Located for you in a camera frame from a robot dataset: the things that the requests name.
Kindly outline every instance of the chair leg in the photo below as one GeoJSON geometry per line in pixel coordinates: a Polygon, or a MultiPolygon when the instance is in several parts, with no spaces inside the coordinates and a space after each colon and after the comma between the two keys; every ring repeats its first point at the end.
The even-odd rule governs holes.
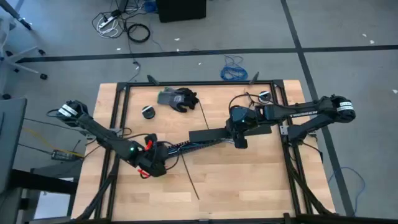
{"type": "Polygon", "coordinates": [[[28,71],[28,72],[32,72],[32,73],[39,74],[39,72],[38,72],[38,71],[36,71],[36,70],[33,70],[33,69],[31,69],[31,68],[27,68],[27,67],[25,67],[25,66],[22,66],[22,65],[19,65],[19,64],[17,64],[17,63],[10,63],[10,65],[11,65],[11,66],[15,66],[15,67],[17,67],[17,68],[19,68],[19,69],[22,69],[22,70],[28,71]]]}
{"type": "Polygon", "coordinates": [[[18,54],[14,54],[11,55],[10,57],[8,57],[8,60],[12,60],[13,62],[17,62],[18,61],[18,57],[23,57],[25,54],[28,54],[29,52],[33,52],[37,50],[37,46],[35,47],[31,47],[27,50],[24,50],[23,52],[19,52],[18,54]]]}

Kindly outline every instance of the chair wheel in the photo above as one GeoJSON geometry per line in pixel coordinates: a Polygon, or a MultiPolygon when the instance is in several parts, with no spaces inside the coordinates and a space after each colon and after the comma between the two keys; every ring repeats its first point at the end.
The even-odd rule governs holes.
{"type": "Polygon", "coordinates": [[[41,74],[41,75],[40,75],[40,78],[43,79],[43,80],[46,80],[48,77],[49,77],[49,76],[46,75],[46,74],[41,74]]]}
{"type": "Polygon", "coordinates": [[[39,49],[39,54],[40,54],[41,56],[44,56],[44,55],[45,55],[45,51],[42,50],[42,49],[39,49]]]}
{"type": "Polygon", "coordinates": [[[11,57],[12,55],[14,55],[11,51],[9,51],[9,50],[6,50],[6,55],[7,55],[7,57],[11,57]]]}
{"type": "Polygon", "coordinates": [[[9,99],[11,99],[11,95],[10,95],[10,94],[7,94],[7,93],[3,94],[1,97],[2,97],[4,100],[9,100],[9,99]]]}

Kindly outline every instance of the table leg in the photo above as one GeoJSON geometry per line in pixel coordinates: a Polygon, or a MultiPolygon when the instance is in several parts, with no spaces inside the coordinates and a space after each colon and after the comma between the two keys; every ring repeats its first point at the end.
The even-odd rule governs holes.
{"type": "Polygon", "coordinates": [[[24,25],[24,27],[26,27],[29,30],[32,30],[30,24],[27,23],[23,18],[21,18],[18,12],[6,0],[0,0],[0,6],[10,15],[12,15],[15,19],[17,19],[22,25],[24,25]]]}
{"type": "Polygon", "coordinates": [[[9,187],[22,187],[25,189],[43,190],[55,193],[75,194],[77,183],[13,169],[9,187]]]}

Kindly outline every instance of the round black object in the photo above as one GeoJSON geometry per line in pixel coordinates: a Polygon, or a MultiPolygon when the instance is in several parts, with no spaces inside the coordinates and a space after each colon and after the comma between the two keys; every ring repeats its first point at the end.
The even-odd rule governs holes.
{"type": "Polygon", "coordinates": [[[147,41],[147,40],[149,39],[149,37],[150,37],[150,30],[149,30],[149,28],[148,28],[147,26],[145,26],[144,24],[133,24],[133,25],[129,26],[129,28],[127,29],[127,36],[129,37],[129,39],[130,39],[131,41],[133,41],[133,42],[135,42],[135,43],[144,43],[144,42],[147,41]],[[148,35],[147,35],[144,39],[141,39],[141,40],[140,40],[140,39],[134,39],[134,38],[132,38],[130,32],[134,32],[134,30],[137,29],[137,27],[142,27],[142,28],[144,28],[144,29],[148,32],[148,35]]]}
{"type": "Polygon", "coordinates": [[[141,113],[146,119],[152,119],[155,116],[155,109],[153,106],[145,106],[141,113]]]}
{"type": "Polygon", "coordinates": [[[40,78],[43,79],[43,80],[46,80],[48,77],[49,77],[49,76],[46,75],[46,74],[41,74],[41,75],[40,75],[40,78]]]}
{"type": "Polygon", "coordinates": [[[261,91],[259,94],[259,101],[261,103],[269,103],[269,100],[271,99],[271,94],[268,91],[261,91]]]}
{"type": "Polygon", "coordinates": [[[9,99],[11,99],[11,95],[10,95],[10,94],[7,94],[7,93],[3,94],[1,97],[2,97],[4,100],[9,100],[9,99]]]}

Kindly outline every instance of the white cable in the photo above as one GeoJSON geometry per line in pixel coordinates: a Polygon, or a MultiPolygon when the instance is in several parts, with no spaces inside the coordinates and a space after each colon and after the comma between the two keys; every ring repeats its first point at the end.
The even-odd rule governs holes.
{"type": "Polygon", "coordinates": [[[104,20],[104,18],[102,17],[102,18],[99,19],[99,21],[97,23],[96,30],[97,30],[98,35],[100,35],[102,38],[110,38],[110,37],[114,37],[115,35],[117,35],[119,33],[119,30],[117,29],[117,26],[119,25],[119,21],[117,19],[114,19],[111,28],[102,31],[101,28],[100,28],[100,24],[101,24],[101,21],[103,21],[103,20],[104,20]],[[112,31],[114,31],[114,30],[116,31],[114,34],[112,34],[110,36],[105,35],[105,34],[108,34],[108,33],[112,32],[112,31]]]}

